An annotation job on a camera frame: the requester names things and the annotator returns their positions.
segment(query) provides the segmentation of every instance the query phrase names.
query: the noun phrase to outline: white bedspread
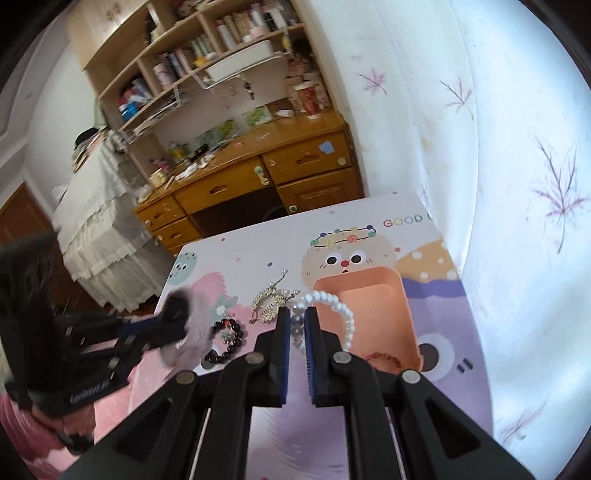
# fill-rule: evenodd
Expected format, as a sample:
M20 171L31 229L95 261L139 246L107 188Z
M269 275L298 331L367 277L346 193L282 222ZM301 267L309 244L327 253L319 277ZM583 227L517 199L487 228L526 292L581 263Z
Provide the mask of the white bedspread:
M74 176L53 225L64 265L100 305L135 310L162 292L173 264L133 214L128 158L103 143Z

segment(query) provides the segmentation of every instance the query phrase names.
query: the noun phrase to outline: box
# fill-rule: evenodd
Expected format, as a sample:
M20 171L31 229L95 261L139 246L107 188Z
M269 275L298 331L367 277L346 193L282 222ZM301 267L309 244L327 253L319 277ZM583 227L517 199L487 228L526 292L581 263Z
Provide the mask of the box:
M265 40L230 55L206 69L206 72L214 82L218 82L273 55L271 42Z

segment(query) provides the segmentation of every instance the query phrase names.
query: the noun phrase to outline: wooden desk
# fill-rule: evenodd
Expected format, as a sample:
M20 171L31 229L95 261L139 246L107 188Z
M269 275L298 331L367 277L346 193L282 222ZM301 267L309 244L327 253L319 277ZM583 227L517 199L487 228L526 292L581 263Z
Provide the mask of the wooden desk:
M202 237L190 215L275 188L290 213L363 197L346 124L336 111L262 125L234 139L206 168L156 190L134 211L173 254Z

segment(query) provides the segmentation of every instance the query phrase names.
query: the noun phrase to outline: pearl bracelet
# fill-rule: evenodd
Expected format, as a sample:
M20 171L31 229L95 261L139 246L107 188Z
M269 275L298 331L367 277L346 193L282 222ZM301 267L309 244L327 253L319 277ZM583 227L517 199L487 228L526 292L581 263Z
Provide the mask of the pearl bracelet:
M345 341L343 343L343 350L348 352L351 348L351 341L353 340L353 333L355 331L355 320L353 319L353 312L349 310L348 306L339 301L336 295L326 293L325 291L314 290L312 293L307 293L300 298L293 307L293 312L296 320L300 320L306 309L313 303L322 303L328 305L333 312L340 313L345 321Z

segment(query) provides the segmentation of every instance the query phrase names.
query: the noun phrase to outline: cup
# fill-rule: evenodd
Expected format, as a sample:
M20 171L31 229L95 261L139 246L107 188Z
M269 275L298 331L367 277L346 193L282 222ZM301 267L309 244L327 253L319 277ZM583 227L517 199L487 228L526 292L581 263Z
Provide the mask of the cup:
M320 115L320 105L316 99L316 87L314 82L304 82L296 85L294 90L300 97L300 102L306 110L308 118L317 118Z

